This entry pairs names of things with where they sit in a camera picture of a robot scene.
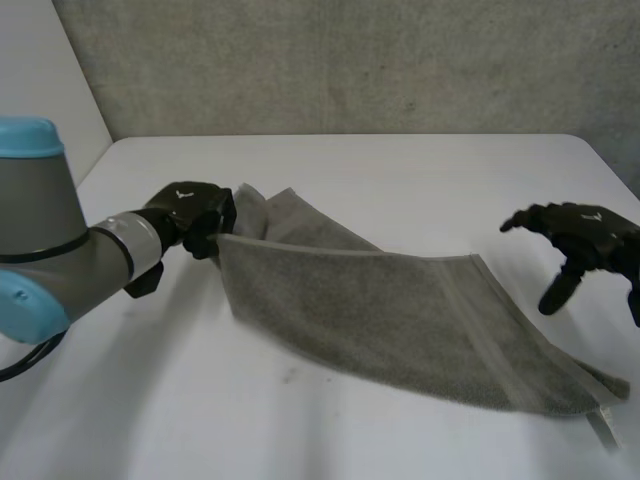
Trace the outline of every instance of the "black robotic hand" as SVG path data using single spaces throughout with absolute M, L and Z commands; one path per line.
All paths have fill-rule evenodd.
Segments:
M 162 254 L 182 243 L 196 260 L 218 256 L 215 235 L 232 233 L 236 208 L 229 188 L 212 183 L 175 182 L 133 212 L 145 218 L 162 243 Z M 162 262 L 129 283 L 124 290 L 133 298 L 153 293 L 164 272 Z
M 600 269 L 624 275 L 631 282 L 629 308 L 640 327 L 640 227 L 606 208 L 575 203 L 532 205 L 517 211 L 500 231 L 518 227 L 544 235 L 567 257 L 540 300 L 540 313 L 557 312 L 582 276 Z
M 160 190 L 145 205 L 166 214 L 178 231 L 180 243 L 197 260 L 218 255 L 212 236 L 232 233 L 236 220 L 233 194 L 212 183 L 175 182 Z

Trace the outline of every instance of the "black cable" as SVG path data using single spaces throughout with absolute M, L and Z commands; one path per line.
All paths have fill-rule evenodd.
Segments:
M 13 365 L 3 368 L 0 370 L 0 382 L 4 382 L 6 380 L 10 380 L 13 377 L 17 377 L 21 373 L 26 372 L 31 367 L 33 367 L 40 360 L 45 358 L 51 352 L 53 352 L 60 342 L 67 334 L 66 331 L 59 333 L 53 337 L 51 337 L 46 342 L 41 343 L 36 348 L 31 350 L 27 355 L 25 355 L 22 359 L 18 360 Z

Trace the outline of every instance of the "gray towel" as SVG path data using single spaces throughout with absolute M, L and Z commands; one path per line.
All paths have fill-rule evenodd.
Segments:
M 236 195 L 220 264 L 236 318 L 333 368 L 496 410 L 573 415 L 629 384 L 551 345 L 477 255 L 385 253 L 286 190 Z

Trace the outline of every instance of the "white table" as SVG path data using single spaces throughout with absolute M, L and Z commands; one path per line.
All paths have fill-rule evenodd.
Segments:
M 265 195 L 292 186 L 390 251 L 480 253 L 552 342 L 631 382 L 629 402 L 613 408 L 627 449 L 605 450 L 584 418 L 484 411 L 305 361 L 235 322 L 216 268 L 176 248 L 154 295 L 117 294 L 51 359 L 0 385 L 3 480 L 638 478 L 640 330 L 626 281 L 592 274 L 568 308 L 542 317 L 561 255 L 533 234 L 498 232 L 515 209 L 563 200 L 640 223 L 638 200 L 582 140 L 128 139 L 80 197 L 94 223 L 188 179 Z

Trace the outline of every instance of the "robotic hand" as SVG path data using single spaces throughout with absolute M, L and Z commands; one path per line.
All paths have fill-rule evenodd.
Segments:
M 593 205 L 563 203 L 532 205 L 517 211 L 501 232 L 523 227 L 544 235 L 566 257 L 560 273 L 542 296 L 538 310 L 557 312 L 575 292 L 582 276 L 592 270 L 618 273 L 631 282 L 628 295 L 633 319 L 640 327 L 640 227 Z
M 217 256 L 214 235 L 230 233 L 235 218 L 230 189 L 178 182 L 142 209 L 87 228 L 55 126 L 0 116 L 0 333 L 39 344 L 0 370 L 0 381 L 41 360 L 119 290 L 134 298 L 155 291 L 171 246 Z

